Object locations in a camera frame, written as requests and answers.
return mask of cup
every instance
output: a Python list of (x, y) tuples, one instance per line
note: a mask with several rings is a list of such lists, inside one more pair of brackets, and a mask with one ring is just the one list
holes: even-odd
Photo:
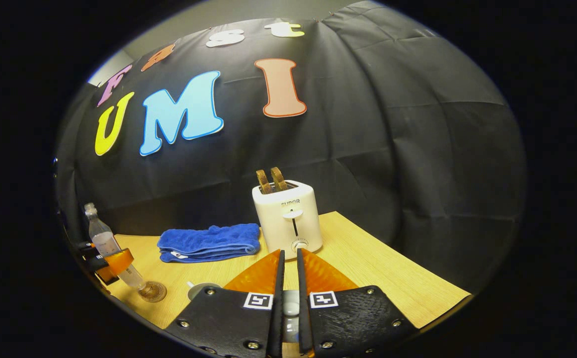
[(197, 294), (199, 294), (199, 292), (202, 291), (203, 288), (207, 286), (222, 288), (222, 286), (212, 282), (203, 282), (194, 285), (193, 283), (191, 283), (191, 281), (188, 281), (186, 284), (189, 286), (189, 291), (186, 293), (186, 297), (189, 297), (189, 301), (193, 301), (193, 298)]

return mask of cutout letter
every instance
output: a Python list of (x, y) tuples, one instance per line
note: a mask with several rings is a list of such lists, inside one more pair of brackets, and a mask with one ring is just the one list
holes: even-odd
[(218, 32), (217, 34), (211, 35), (207, 42), (207, 47), (231, 45), (232, 43), (241, 42), (245, 39), (245, 36), (242, 35), (243, 33), (245, 33), (243, 30), (226, 30)]
[(145, 63), (145, 65), (143, 66), (143, 68), (140, 71), (141, 72), (146, 71), (148, 68), (152, 67), (155, 63), (158, 63), (159, 61), (162, 61), (165, 57), (169, 56), (171, 54), (171, 52), (173, 52), (174, 46), (175, 46), (175, 44), (168, 45), (167, 47), (163, 48), (162, 50), (159, 50), (158, 52), (156, 52), (152, 57), (149, 58), (149, 61), (147, 61), (147, 63)]
[(127, 103), (134, 96), (133, 91), (127, 93), (125, 97), (118, 101), (118, 111), (116, 111), (116, 119), (114, 120), (114, 126), (111, 128), (111, 133), (107, 138), (105, 138), (105, 129), (107, 129), (107, 121), (109, 120), (109, 115), (114, 111), (114, 106), (109, 107), (106, 111), (102, 112), (100, 118), (98, 118), (98, 130), (96, 131), (96, 140), (94, 142), (94, 151), (98, 156), (109, 152), (116, 139), (118, 138), (118, 133), (120, 133), (120, 127), (123, 125), (123, 118), (125, 118), (125, 110), (127, 109)]
[(264, 114), (273, 118), (296, 116), (306, 112), (306, 104), (297, 98), (291, 69), (297, 66), (286, 59), (263, 59), (255, 66), (264, 71), (268, 104)]
[(100, 98), (100, 101), (98, 102), (98, 104), (96, 104), (97, 107), (100, 107), (100, 105), (105, 102), (105, 100), (107, 100), (107, 98), (109, 98), (109, 96), (111, 96), (111, 90), (115, 89), (116, 86), (118, 86), (118, 84), (120, 83), (120, 80), (123, 79), (123, 75), (127, 72), (129, 72), (129, 70), (131, 70), (131, 65), (123, 68), (122, 70), (120, 70), (119, 73), (116, 73), (115, 75), (113, 75), (111, 77), (111, 79), (109, 79), (109, 81), (107, 81), (107, 87), (105, 88), (104, 93), (102, 93), (102, 97)]
[(303, 31), (293, 31), (293, 28), (302, 27), (297, 23), (277, 22), (264, 26), (265, 29), (270, 29), (270, 33), (278, 38), (297, 38), (304, 36)]
[(220, 71), (209, 71), (193, 77), (177, 102), (165, 89), (145, 99), (143, 106), (147, 107), (147, 115), (141, 156), (157, 152), (163, 145), (163, 140), (156, 134), (157, 127), (160, 127), (167, 142), (173, 144), (185, 113), (186, 125), (182, 138), (186, 140), (208, 136), (222, 129), (224, 121), (215, 114), (213, 105), (213, 84), (219, 76)]

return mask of folded towel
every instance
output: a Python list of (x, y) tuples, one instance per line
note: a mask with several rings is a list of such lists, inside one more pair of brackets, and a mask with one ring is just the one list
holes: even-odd
[(211, 226), (208, 230), (171, 229), (161, 235), (158, 247), (165, 263), (204, 263), (253, 255), (259, 251), (259, 226), (238, 224)]

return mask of plastic bottle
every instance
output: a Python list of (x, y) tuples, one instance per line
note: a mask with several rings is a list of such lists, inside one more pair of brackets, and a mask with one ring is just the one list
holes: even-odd
[[(98, 218), (98, 211), (93, 206), (93, 203), (89, 202), (88, 204), (85, 204), (84, 208), (85, 215), (90, 223), (89, 235), (91, 242), (94, 243), (98, 252), (102, 256), (109, 256), (119, 252), (120, 246), (118, 246), (114, 234), (111, 232), (109, 226)], [(134, 265), (129, 265), (126, 270), (118, 274), (118, 277), (136, 290), (141, 290), (147, 285)]]

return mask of black backdrop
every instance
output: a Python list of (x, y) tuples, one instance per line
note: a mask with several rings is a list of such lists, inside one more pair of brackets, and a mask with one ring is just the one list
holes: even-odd
[[(301, 24), (306, 35), (277, 38), (264, 29), (283, 20)], [(247, 38), (204, 45), (229, 29)], [(522, 140), (493, 82), (436, 30), (362, 1), (321, 22), (247, 20), (175, 43), (145, 72), (139, 68), (168, 44), (135, 61), (105, 104), (96, 106), (101, 86), (70, 113), (57, 149), (57, 196), (72, 240), (79, 241), (87, 202), (122, 234), (257, 222), (254, 173), (278, 166), (287, 179), (313, 186), (320, 213), (339, 211), (465, 290), (479, 292), (495, 272), (524, 206)], [(263, 115), (265, 80), (253, 63), (265, 58), (297, 63), (292, 75), (306, 113)], [(163, 141), (158, 152), (140, 156), (143, 99), (160, 89), (177, 99), (211, 70), (221, 72), (214, 100), (222, 131)], [(100, 114), (130, 91), (118, 140), (96, 156)]]
[[(77, 88), (115, 48), (184, 5), (0, 3), (0, 253), (18, 253), (0, 258), (0, 353), (190, 356), (107, 302), (75, 265), (59, 240), (50, 165), (57, 118)], [(577, 2), (395, 6), (495, 80), (529, 163), (520, 240), (500, 272), (398, 353), (577, 356)]]

